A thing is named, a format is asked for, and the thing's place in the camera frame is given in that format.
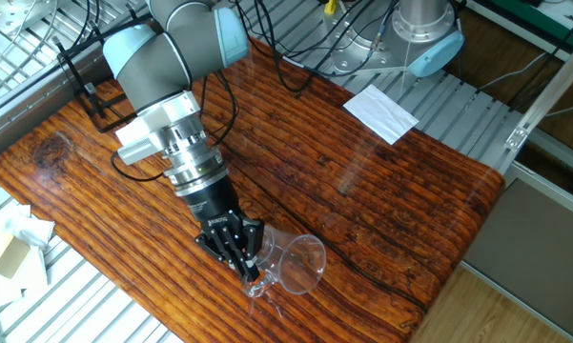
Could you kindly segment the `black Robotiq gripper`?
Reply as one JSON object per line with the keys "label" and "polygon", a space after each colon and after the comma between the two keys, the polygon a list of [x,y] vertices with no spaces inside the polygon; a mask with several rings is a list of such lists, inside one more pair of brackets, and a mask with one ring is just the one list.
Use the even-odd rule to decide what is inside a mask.
{"label": "black Robotiq gripper", "polygon": [[195,243],[218,262],[227,263],[242,282],[256,281],[259,270],[255,259],[262,248],[265,223],[242,220],[243,211],[230,177],[178,185],[175,195],[185,201],[200,224]]}

